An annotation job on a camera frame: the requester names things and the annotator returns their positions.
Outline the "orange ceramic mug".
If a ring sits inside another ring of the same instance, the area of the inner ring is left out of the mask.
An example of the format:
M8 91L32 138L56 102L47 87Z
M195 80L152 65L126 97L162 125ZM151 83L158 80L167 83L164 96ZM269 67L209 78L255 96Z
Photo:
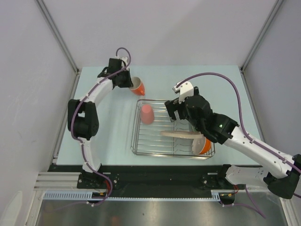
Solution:
M130 87L130 91L137 96L145 96L145 87L143 82L139 77L132 77L132 87Z

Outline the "pink plastic cup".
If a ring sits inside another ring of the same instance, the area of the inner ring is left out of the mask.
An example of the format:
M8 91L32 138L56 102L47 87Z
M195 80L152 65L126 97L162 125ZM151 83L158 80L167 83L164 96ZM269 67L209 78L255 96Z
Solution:
M152 124L154 121L154 111L150 105L143 105L141 107L141 121L144 124Z

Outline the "beige pink floral plate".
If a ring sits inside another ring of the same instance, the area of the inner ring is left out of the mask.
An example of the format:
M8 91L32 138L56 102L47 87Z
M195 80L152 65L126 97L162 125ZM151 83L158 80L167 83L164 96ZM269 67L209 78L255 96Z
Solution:
M161 131L160 134L165 137L183 138L183 139L201 139L203 135L200 132L190 131Z

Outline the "orange and white bowl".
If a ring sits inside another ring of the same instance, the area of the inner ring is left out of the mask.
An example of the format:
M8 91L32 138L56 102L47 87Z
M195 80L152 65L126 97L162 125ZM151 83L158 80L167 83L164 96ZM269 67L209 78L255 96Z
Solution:
M192 142L192 153L194 155L205 154L211 150L211 141L207 138L197 138Z

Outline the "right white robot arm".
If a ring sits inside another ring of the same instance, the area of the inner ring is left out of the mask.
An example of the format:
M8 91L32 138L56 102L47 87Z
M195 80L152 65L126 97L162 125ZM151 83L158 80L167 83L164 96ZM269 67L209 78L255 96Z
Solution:
M258 168L223 165L217 176L220 188L251 185L268 188L284 199L295 195L301 175L300 154L285 154L250 136L241 123L226 115L213 113L209 102L201 95L193 95L183 102L179 99L168 100L165 107L171 121L187 120L198 135L231 147L259 163Z

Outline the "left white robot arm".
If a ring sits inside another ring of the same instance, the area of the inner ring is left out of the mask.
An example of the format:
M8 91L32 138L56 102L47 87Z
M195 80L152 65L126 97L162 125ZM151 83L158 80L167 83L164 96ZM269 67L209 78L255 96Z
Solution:
M103 185L104 177L98 172L101 166L100 158L92 146L92 138L99 130L97 107L104 97L116 86L129 88L133 86L129 64L130 57L110 58L109 65L98 74L95 85L80 99L68 102L67 127L71 137L79 142L84 160L83 170L89 172L87 182L93 188Z

